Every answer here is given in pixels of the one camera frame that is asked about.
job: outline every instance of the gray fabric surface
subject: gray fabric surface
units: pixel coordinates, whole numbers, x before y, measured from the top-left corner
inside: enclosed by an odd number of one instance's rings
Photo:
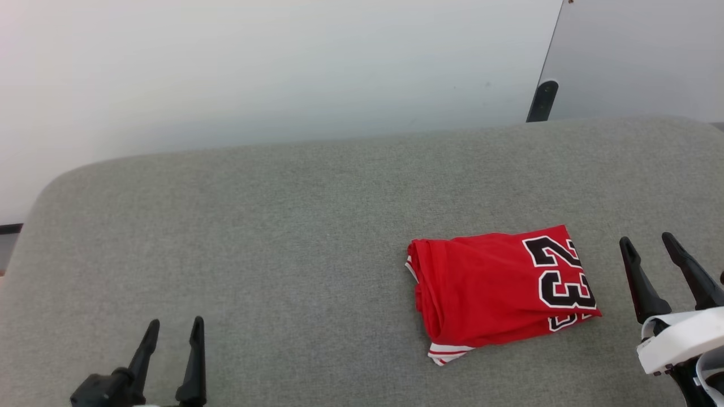
[[[660,234],[724,265],[724,137],[687,119],[516,127],[142,156],[61,176],[0,288],[5,406],[62,406],[161,319],[146,384],[170,404],[193,317],[210,406],[680,406],[643,373],[618,239],[692,309]],[[413,238],[565,224],[604,317],[448,366],[405,270]]]

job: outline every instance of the red and white striped hem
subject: red and white striped hem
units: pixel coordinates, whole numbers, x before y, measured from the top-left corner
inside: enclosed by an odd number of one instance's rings
[[[411,256],[408,256],[408,260],[405,262],[405,267],[407,267],[407,270],[410,271],[412,277],[415,277],[415,281],[419,282],[417,274],[415,274],[415,270],[412,268]],[[473,349],[475,348],[471,348],[470,346],[438,345],[436,343],[432,343],[430,344],[430,351],[427,353],[427,356],[431,358],[437,366],[444,366],[448,362],[454,361]]]

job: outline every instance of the basketball jersey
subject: basketball jersey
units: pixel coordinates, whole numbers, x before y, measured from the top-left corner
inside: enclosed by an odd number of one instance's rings
[[[413,240],[416,308],[442,366],[485,345],[546,335],[601,316],[565,226]]]

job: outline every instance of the gray panel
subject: gray panel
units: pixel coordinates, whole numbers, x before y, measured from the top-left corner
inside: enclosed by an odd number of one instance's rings
[[[676,114],[724,121],[724,2],[563,2],[541,83],[550,119]]]
[[[7,267],[16,240],[17,235],[0,235],[0,270]]]

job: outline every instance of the gray couch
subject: gray couch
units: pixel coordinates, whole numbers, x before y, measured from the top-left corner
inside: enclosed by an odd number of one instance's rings
[[[146,383],[173,403],[197,314],[209,406],[681,406],[643,373],[618,239],[675,310],[660,234],[724,266],[724,135],[687,119],[546,122],[139,156],[59,177],[0,287],[0,403],[63,406],[161,320]],[[565,224],[604,317],[438,367],[413,238]]]

